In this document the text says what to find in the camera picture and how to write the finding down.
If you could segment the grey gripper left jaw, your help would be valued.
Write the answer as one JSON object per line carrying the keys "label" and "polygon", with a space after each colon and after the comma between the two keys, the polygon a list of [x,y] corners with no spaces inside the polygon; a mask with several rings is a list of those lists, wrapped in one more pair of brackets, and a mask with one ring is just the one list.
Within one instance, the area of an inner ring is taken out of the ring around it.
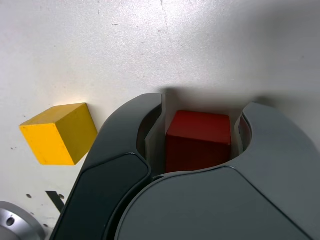
{"label": "grey gripper left jaw", "polygon": [[51,239],[114,239],[127,206],[152,182],[145,140],[163,111],[163,96],[147,93],[122,105],[104,122]]}

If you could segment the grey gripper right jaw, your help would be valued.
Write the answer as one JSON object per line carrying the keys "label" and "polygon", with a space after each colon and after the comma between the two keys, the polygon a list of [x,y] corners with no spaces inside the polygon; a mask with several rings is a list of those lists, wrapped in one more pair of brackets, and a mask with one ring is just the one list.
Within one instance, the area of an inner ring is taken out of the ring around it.
{"label": "grey gripper right jaw", "polygon": [[317,240],[320,153],[279,110],[250,103],[242,153],[216,167],[164,174],[125,210],[117,240]]}

